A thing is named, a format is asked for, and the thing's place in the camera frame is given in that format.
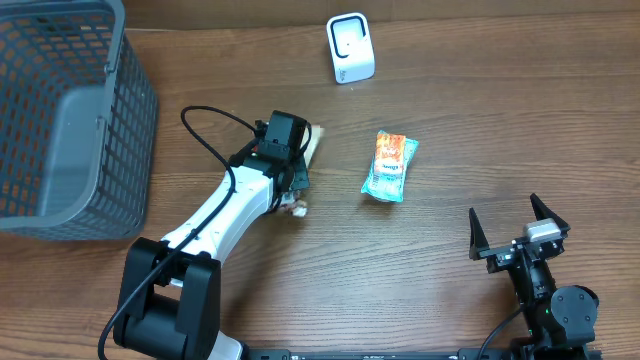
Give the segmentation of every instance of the white device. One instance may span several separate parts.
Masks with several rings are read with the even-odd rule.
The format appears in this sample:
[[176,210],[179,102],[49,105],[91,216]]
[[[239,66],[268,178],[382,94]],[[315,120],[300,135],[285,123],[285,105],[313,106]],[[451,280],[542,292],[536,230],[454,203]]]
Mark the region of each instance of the white device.
[[327,36],[339,84],[373,76],[376,63],[369,24],[364,15],[349,13],[332,17],[327,23]]

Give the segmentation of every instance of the black cable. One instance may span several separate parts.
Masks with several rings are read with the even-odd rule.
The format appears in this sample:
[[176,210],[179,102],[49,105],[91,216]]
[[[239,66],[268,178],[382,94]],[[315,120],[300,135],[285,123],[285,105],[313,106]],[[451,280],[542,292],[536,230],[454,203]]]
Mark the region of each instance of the black cable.
[[502,321],[500,325],[498,325],[495,329],[493,329],[491,334],[487,336],[487,338],[484,340],[484,343],[480,347],[480,351],[478,352],[478,356],[476,357],[476,360],[482,359],[482,355],[484,355],[484,352],[487,350],[487,347],[489,346],[489,344],[491,344],[491,341],[493,341],[493,338],[496,335],[498,335],[500,331],[502,331],[511,322],[511,320],[515,319],[516,316],[520,315],[520,313],[524,311],[524,308],[525,308],[524,305],[520,306],[518,310],[516,310],[513,314],[509,315],[509,317],[504,319],[504,321]]
[[227,202],[229,202],[229,199],[231,199],[231,196],[235,192],[235,189],[236,189],[236,177],[235,177],[235,175],[233,173],[233,170],[231,169],[231,165],[229,165],[227,160],[225,160],[225,158],[223,158],[222,155],[220,155],[213,147],[211,147],[211,145],[209,145],[206,141],[204,141],[204,139],[202,139],[202,137],[200,137],[200,135],[198,135],[191,128],[191,126],[187,123],[187,119],[186,119],[185,115],[187,114],[187,112],[189,112],[191,110],[213,111],[213,112],[216,112],[218,114],[225,115],[225,116],[227,116],[227,117],[229,117],[229,118],[241,123],[242,125],[244,125],[247,128],[251,129],[251,131],[253,131],[254,133],[256,131],[256,129],[253,126],[249,125],[246,121],[240,119],[239,117],[237,117],[235,115],[229,114],[226,111],[223,111],[223,110],[220,110],[220,109],[216,109],[214,107],[210,107],[210,106],[187,106],[186,108],[182,109],[182,112],[180,113],[180,118],[182,119],[182,124],[185,126],[185,128],[187,128],[187,131],[189,131],[189,133],[196,140],[198,140],[198,142],[200,144],[202,144],[202,146],[204,146],[207,150],[209,150],[213,154],[213,156],[215,156],[216,159],[218,159],[222,163],[222,165],[224,165],[225,169],[229,173],[229,179],[231,180],[231,184],[229,186],[229,191],[227,192],[225,197],[222,199],[220,204],[218,204],[218,206],[200,223],[200,225],[198,225],[197,227],[192,229],[191,232],[189,233],[189,235],[187,235],[187,237],[185,237],[184,240],[182,240],[180,242],[180,244],[178,244],[178,246],[176,246],[173,249],[173,251],[166,258],[164,258],[162,261],[160,261],[160,263],[158,263],[158,265],[156,265],[156,267],[153,268],[153,270],[151,270],[149,272],[149,275],[147,275],[147,277],[144,278],[144,280],[142,280],[142,282],[140,282],[140,285],[138,285],[138,287],[136,287],[135,290],[133,290],[131,295],[129,295],[129,297],[122,303],[122,306],[120,306],[120,308],[118,308],[116,310],[116,312],[113,313],[113,315],[111,316],[111,319],[109,319],[109,322],[104,327],[104,330],[102,330],[102,334],[100,335],[100,340],[98,341],[98,358],[100,360],[107,360],[107,357],[104,354],[104,346],[105,346],[105,343],[107,342],[107,337],[109,336],[109,332],[111,331],[111,329],[115,325],[116,320],[118,320],[118,318],[120,318],[124,314],[124,311],[129,306],[129,304],[133,301],[133,299],[136,298],[136,296],[143,289],[146,289],[147,286],[149,286],[149,284],[151,284],[154,281],[156,281],[158,275],[160,275],[160,273],[162,271],[164,271],[178,255],[180,255],[180,252],[182,251],[182,249],[184,249],[184,247],[187,246],[187,244],[189,244],[189,242],[191,240],[193,240],[200,233],[200,231],[202,231],[202,229],[204,229],[204,227],[207,226],[207,224],[209,222],[211,222],[211,220],[213,220],[213,218],[216,215],[218,215],[218,213],[222,210],[222,208],[224,208],[224,206],[227,204]]

